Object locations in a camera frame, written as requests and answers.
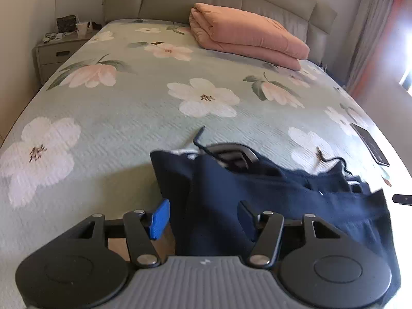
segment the metal screw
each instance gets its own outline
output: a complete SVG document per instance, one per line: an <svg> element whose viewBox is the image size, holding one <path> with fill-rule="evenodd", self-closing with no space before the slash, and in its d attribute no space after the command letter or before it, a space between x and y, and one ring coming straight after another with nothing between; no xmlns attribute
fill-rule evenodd
<svg viewBox="0 0 412 309"><path fill-rule="evenodd" d="M142 254L137 257L137 262L140 265L150 266L157 263L157 257L152 254Z"/></svg>
<svg viewBox="0 0 412 309"><path fill-rule="evenodd" d="M265 266L268 263L270 263L270 259L266 257L265 255L261 255L261 254L252 255L249 258L249 261L256 266Z"/></svg>

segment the white cup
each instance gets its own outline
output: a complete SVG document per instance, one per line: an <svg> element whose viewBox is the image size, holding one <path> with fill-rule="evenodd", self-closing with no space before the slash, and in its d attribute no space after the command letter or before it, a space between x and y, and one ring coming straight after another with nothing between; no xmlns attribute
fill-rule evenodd
<svg viewBox="0 0 412 309"><path fill-rule="evenodd" d="M88 24L88 23L89 23L89 22L86 21L86 22L80 22L80 23L77 23L77 24L76 24L77 29L78 29L78 37L79 37L79 38L85 38L85 37L86 37L87 24Z"/></svg>

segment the bedsheet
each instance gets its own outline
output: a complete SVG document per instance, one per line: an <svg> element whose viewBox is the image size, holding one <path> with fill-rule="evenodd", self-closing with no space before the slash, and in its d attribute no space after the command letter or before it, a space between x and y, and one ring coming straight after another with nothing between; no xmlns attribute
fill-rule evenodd
<svg viewBox="0 0 412 309"><path fill-rule="evenodd" d="M373 122L323 70L294 72L199 47L183 24L107 24L43 86L0 149L0 307L23 308L14 284L28 254L100 212L120 218L160 199L154 149L239 142L286 168L348 169L384 185L351 128Z"/></svg>

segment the pink blanket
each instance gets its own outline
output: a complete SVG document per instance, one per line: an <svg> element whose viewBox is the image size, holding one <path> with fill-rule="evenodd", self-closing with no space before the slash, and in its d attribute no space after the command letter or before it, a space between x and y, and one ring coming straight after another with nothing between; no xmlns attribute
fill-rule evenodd
<svg viewBox="0 0 412 309"><path fill-rule="evenodd" d="M199 23L194 19L192 14L189 16L190 27L192 29L194 38L199 45L208 50L215 50L220 52L235 53L244 55L246 57L257 58L277 66L289 68L294 71L300 70L300 64L296 58L292 58L279 51L268 48L261 48L258 46L230 44L213 41L209 34L201 28Z"/></svg>
<svg viewBox="0 0 412 309"><path fill-rule="evenodd" d="M191 14L212 41L258 46L297 59L308 58L308 45L271 18L203 3L196 3Z"/></svg>

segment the nightstand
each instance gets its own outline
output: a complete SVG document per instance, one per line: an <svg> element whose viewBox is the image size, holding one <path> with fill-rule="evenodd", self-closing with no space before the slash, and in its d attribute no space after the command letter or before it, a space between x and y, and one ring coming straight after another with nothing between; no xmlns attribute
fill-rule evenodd
<svg viewBox="0 0 412 309"><path fill-rule="evenodd" d="M74 32L62 39L38 44L35 50L41 84L44 85L67 59L97 33L98 31L89 32L85 38L80 39L77 32Z"/></svg>

